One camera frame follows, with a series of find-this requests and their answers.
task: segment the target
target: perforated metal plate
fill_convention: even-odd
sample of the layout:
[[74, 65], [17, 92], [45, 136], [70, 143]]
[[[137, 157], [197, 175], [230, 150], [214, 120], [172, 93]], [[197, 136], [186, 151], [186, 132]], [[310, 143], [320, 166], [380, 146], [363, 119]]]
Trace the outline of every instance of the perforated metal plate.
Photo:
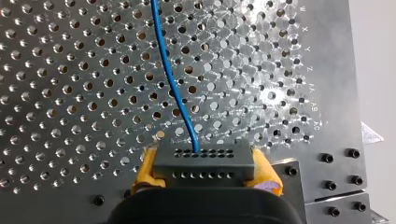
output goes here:
[[[160, 6], [202, 144], [243, 137], [273, 162], [296, 157], [307, 202], [365, 188], [349, 183], [365, 180], [362, 156], [345, 155], [361, 149], [347, 1]], [[41, 199], [44, 209], [59, 194], [70, 208], [102, 193], [100, 216], [88, 205], [70, 213], [103, 221], [132, 185], [145, 147], [189, 142], [149, 1], [3, 0], [0, 8], [0, 194], [15, 203], [5, 207], [27, 212]], [[324, 152], [333, 163], [319, 160]], [[338, 188], [323, 188], [327, 180]]]

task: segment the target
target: blue cable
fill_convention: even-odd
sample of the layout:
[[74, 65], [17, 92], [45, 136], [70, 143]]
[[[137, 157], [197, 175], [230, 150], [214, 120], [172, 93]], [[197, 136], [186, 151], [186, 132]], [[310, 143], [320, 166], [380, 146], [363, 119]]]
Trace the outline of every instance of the blue cable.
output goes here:
[[183, 102], [181, 101], [180, 92], [178, 91], [177, 84], [172, 74], [171, 65], [168, 61], [168, 56], [166, 54], [165, 43], [163, 41], [163, 29], [161, 28], [160, 15], [158, 13], [158, 3], [157, 0], [151, 0], [151, 12], [152, 18], [154, 19], [154, 29], [155, 35], [157, 36], [158, 47], [160, 49], [161, 58], [163, 59], [163, 68], [165, 70], [166, 77], [168, 78], [169, 85], [171, 86], [171, 90], [175, 95], [175, 100], [180, 110], [181, 117], [183, 117], [184, 122], [186, 123], [187, 130], [189, 131], [192, 148], [195, 153], [199, 152], [199, 143], [198, 137], [195, 133], [195, 130], [192, 126], [191, 119], [189, 117], [189, 112], [187, 112], [186, 107], [184, 107]]

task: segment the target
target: hole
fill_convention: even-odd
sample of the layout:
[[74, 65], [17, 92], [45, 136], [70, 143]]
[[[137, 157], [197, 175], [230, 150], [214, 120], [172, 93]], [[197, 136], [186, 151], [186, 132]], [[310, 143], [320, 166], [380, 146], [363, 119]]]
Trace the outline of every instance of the hole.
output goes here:
[[129, 103], [130, 103], [131, 105], [136, 104], [136, 103], [137, 103], [137, 97], [136, 97], [136, 96], [131, 96], [131, 97], [129, 98]]
[[172, 115], [173, 115], [174, 117], [180, 116], [180, 110], [179, 110], [179, 109], [174, 109], [174, 110], [172, 110]]
[[177, 44], [177, 39], [176, 39], [176, 38], [172, 38], [172, 39], [171, 39], [171, 43], [172, 43], [173, 45]]
[[87, 165], [87, 164], [83, 164], [83, 165], [81, 165], [81, 166], [79, 167], [79, 170], [80, 170], [82, 173], [87, 173], [87, 172], [90, 171], [90, 166]]
[[282, 132], [280, 130], [274, 131], [274, 137], [280, 137], [281, 134], [282, 134]]
[[97, 46], [103, 46], [105, 44], [105, 40], [103, 38], [96, 38], [95, 43]]
[[290, 113], [292, 116], [293, 116], [293, 115], [296, 115], [297, 112], [298, 112], [298, 110], [297, 110], [297, 108], [295, 108], [295, 107], [292, 107], [292, 108], [289, 110], [289, 113]]
[[145, 136], [144, 136], [143, 134], [139, 134], [139, 135], [136, 137], [136, 141], [137, 141], [138, 143], [144, 143], [144, 142], [145, 142]]
[[181, 49], [181, 52], [184, 53], [184, 54], [188, 54], [188, 53], [190, 53], [190, 48], [187, 47], [187, 46], [184, 46], [184, 47]]
[[93, 89], [93, 85], [91, 82], [85, 82], [83, 87], [85, 91], [91, 91]]
[[220, 173], [218, 174], [218, 178], [219, 178], [219, 179], [222, 179], [222, 178], [224, 178], [224, 177], [225, 177], [225, 173], [220, 172]]
[[204, 23], [199, 23], [199, 24], [198, 24], [198, 29], [199, 29], [199, 30], [202, 30], [202, 31], [205, 30], [205, 29], [206, 29], [206, 24], [204, 24]]
[[88, 65], [88, 63], [80, 62], [78, 67], [79, 67], [80, 70], [85, 71], [85, 70], [88, 69], [89, 65]]
[[114, 13], [113, 15], [111, 15], [111, 18], [113, 19], [113, 21], [121, 21], [121, 16], [118, 13]]
[[[55, 117], [56, 116], [56, 111], [50, 111], [50, 115]], [[69, 107], [67, 107], [67, 113], [69, 113], [70, 115], [74, 115], [77, 113], [77, 108], [73, 105], [70, 105]]]
[[138, 38], [139, 40], [144, 40], [144, 39], [146, 39], [146, 33], [143, 32], [143, 31], [139, 31], [139, 32], [137, 33], [137, 38]]
[[91, 110], [91, 111], [95, 111], [97, 108], [98, 108], [98, 105], [96, 103], [94, 103], [94, 102], [90, 102], [88, 104], [88, 109]]
[[174, 5], [175, 12], [181, 12], [183, 10], [183, 6], [181, 4]]
[[198, 113], [199, 110], [200, 110], [200, 107], [198, 105], [193, 105], [191, 107], [191, 112], [194, 113], [194, 114]]
[[203, 8], [203, 4], [202, 4], [202, 2], [196, 2], [195, 4], [194, 4], [194, 7], [195, 7], [195, 9], [202, 9]]
[[195, 86], [189, 86], [189, 93], [194, 94], [197, 92], [197, 89]]
[[135, 18], [135, 19], [140, 19], [140, 18], [142, 18], [143, 13], [142, 13], [142, 11], [140, 11], [139, 9], [137, 9], [137, 10], [135, 10], [135, 11], [133, 12], [133, 15], [134, 15], [134, 18]]
[[109, 64], [110, 64], [110, 61], [109, 61], [108, 59], [102, 59], [102, 60], [100, 61], [100, 65], [101, 65], [102, 67], [108, 67]]
[[124, 81], [126, 84], [131, 85], [132, 83], [134, 83], [134, 78], [131, 76], [127, 76], [125, 77]]
[[158, 119], [161, 118], [161, 113], [160, 113], [160, 112], [154, 112], [154, 114], [152, 115], [152, 117], [153, 117], [155, 120], [158, 120]]
[[299, 127], [293, 127], [293, 128], [291, 129], [291, 131], [292, 131], [293, 133], [299, 133], [299, 132], [300, 132], [300, 128], [299, 128]]
[[105, 86], [106, 86], [107, 88], [110, 88], [110, 87], [112, 87], [113, 85], [114, 85], [113, 79], [108, 78], [108, 79], [105, 80]]
[[118, 102], [116, 99], [111, 99], [111, 100], [108, 101], [108, 105], [109, 105], [110, 107], [115, 107], [115, 106], [117, 106], [118, 104], [119, 104], [119, 102]]
[[117, 35], [116, 39], [117, 39], [117, 42], [119, 42], [119, 43], [125, 42], [125, 36], [124, 35]]
[[91, 17], [91, 24], [92, 25], [99, 25], [100, 22], [101, 21], [100, 21], [100, 19], [98, 17], [95, 17], [95, 16]]
[[148, 98], [150, 99], [150, 101], [155, 101], [155, 100], [157, 100], [157, 93], [152, 92], [152, 93], [148, 96]]
[[209, 51], [209, 45], [204, 43], [201, 45], [201, 50], [208, 52]]
[[129, 56], [127, 55], [122, 55], [120, 59], [122, 63], [129, 63]]
[[50, 173], [48, 173], [48, 172], [42, 172], [42, 173], [40, 174], [40, 178], [41, 178], [42, 180], [48, 180], [48, 179], [50, 178]]
[[147, 52], [143, 52], [141, 55], [140, 55], [140, 57], [143, 59], [143, 60], [149, 60], [149, 53], [147, 53]]

